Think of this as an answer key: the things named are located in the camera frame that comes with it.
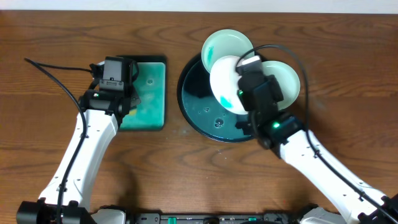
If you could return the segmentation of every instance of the dark blue plate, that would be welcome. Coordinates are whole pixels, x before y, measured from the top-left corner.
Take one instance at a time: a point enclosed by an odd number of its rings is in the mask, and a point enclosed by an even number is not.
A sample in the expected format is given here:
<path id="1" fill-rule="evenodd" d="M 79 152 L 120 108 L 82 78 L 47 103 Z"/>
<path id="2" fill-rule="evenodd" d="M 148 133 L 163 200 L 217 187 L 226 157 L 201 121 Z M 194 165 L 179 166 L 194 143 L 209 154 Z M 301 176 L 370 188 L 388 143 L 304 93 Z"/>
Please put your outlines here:
<path id="1" fill-rule="evenodd" d="M 182 70 L 177 85 L 177 100 L 184 118 L 202 135 L 223 142 L 253 139 L 248 115 L 229 112 L 214 97 L 210 74 L 204 68 L 200 54 Z"/>

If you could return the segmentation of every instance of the green residue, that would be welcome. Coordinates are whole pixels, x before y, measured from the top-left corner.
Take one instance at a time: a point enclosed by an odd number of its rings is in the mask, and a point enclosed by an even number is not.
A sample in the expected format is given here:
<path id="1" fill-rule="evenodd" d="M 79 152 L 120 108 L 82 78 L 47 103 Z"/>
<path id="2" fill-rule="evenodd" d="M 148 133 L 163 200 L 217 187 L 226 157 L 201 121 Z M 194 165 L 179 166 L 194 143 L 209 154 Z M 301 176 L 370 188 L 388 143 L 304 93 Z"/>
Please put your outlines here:
<path id="1" fill-rule="evenodd" d="M 221 96 L 220 98 L 221 105 L 224 106 L 224 108 L 232 108 L 232 103 L 228 101 L 225 97 Z"/>
<path id="2" fill-rule="evenodd" d="M 213 49 L 214 49 L 214 46 L 209 47 L 209 54 L 207 55 L 207 63 L 208 64 L 210 64 L 210 62 L 211 62 L 211 57 L 213 56 Z"/>
<path id="3" fill-rule="evenodd" d="M 166 65 L 162 62 L 139 62 L 139 76 L 133 85 L 141 99 L 137 108 L 123 118 L 122 130 L 160 130 L 165 118 Z"/>

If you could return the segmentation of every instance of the water droplet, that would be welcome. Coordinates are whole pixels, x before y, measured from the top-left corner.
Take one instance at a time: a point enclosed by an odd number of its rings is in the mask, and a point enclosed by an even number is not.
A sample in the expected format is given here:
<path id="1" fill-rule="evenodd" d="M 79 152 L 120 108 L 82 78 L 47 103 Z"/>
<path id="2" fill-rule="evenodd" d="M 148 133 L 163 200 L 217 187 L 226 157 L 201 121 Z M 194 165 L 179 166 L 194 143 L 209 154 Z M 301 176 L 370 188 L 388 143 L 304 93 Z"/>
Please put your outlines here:
<path id="1" fill-rule="evenodd" d="M 217 119 L 216 119 L 216 124 L 222 126 L 222 125 L 224 125 L 224 120 L 221 119 L 221 118 L 217 118 Z"/>

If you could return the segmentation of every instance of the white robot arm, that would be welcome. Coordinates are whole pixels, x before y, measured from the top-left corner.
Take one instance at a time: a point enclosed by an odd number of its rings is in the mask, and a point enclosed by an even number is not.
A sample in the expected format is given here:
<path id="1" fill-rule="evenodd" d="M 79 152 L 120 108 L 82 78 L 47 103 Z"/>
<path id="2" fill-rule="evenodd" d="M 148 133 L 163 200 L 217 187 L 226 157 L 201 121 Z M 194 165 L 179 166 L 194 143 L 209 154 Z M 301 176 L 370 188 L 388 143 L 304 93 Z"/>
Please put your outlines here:
<path id="1" fill-rule="evenodd" d="M 384 204 L 381 198 L 385 195 L 381 191 L 372 188 L 347 169 L 322 146 L 311 131 L 310 137 L 312 143 L 320 150 L 323 158 L 341 175 L 356 185 L 357 188 L 366 192 L 379 205 Z M 376 210 L 376 207 L 361 199 L 359 194 L 332 173 L 319 157 L 314 155 L 308 144 L 305 131 L 298 131 L 287 140 L 289 141 L 287 144 L 280 146 L 281 158 L 308 178 L 332 202 L 347 224 L 359 223 L 358 215 L 360 213 L 370 215 Z"/>
<path id="2" fill-rule="evenodd" d="M 277 107 L 280 101 L 279 85 L 275 79 L 265 78 L 258 60 L 251 60 L 240 67 L 237 93 L 244 109 L 251 112 L 251 126 L 260 144 L 272 151 L 286 163 L 299 170 L 308 178 L 338 209 L 342 218 L 329 215 L 329 218 L 307 214 L 301 219 L 302 224 L 336 223 L 365 224 L 396 223 L 393 218 L 385 219 L 377 212 L 380 209 L 363 200 L 363 195 L 354 191 L 342 177 L 363 192 L 378 205 L 388 211 L 397 212 L 397 199 L 392 201 L 385 195 L 356 177 L 342 163 L 334 158 L 318 141 L 311 131 L 306 133 L 305 126 L 291 114 L 280 112 Z M 90 215 L 90 197 L 95 177 L 105 150 L 116 135 L 122 118 L 130 109 L 132 102 L 131 85 L 132 63 L 122 58 L 109 58 L 105 61 L 105 70 L 99 91 L 88 90 L 80 99 L 80 106 L 85 109 L 87 134 L 81 136 L 82 118 L 78 116 L 75 132 L 63 160 L 52 180 L 40 194 L 37 202 L 22 202 L 18 213 L 18 224 L 31 223 L 85 223 L 85 224 L 126 224 L 131 223 L 126 211 L 108 207 Z M 67 165 L 81 138 L 85 138 L 82 147 L 67 176 L 62 200 L 62 219 L 56 220 L 55 207 L 58 203 L 61 179 L 66 174 Z M 342 177 L 332 172 L 330 165 Z"/>

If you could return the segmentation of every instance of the wooden table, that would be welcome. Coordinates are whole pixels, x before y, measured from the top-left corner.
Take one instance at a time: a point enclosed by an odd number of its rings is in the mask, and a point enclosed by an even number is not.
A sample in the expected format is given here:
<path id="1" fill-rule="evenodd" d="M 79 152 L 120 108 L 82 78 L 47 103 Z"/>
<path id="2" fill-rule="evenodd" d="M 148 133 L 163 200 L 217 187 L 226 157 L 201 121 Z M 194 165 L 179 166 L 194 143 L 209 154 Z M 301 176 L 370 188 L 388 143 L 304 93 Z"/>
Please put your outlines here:
<path id="1" fill-rule="evenodd" d="M 91 210 L 118 204 L 165 213 L 262 213 L 312 202 L 335 211 L 303 175 L 256 141 L 216 142 L 184 120 L 178 77 L 220 29 L 297 53 L 310 75 L 310 128 L 366 182 L 389 196 L 398 192 L 398 16 L 3 11 L 0 223 L 15 222 L 23 200 L 37 200 L 76 122 L 68 96 L 24 57 L 74 67 L 117 54 L 169 60 L 164 129 L 118 133 L 99 168 Z M 262 53 L 293 65 L 280 52 Z M 75 96 L 91 81 L 84 72 L 51 72 Z M 299 114 L 302 93 L 293 105 Z"/>

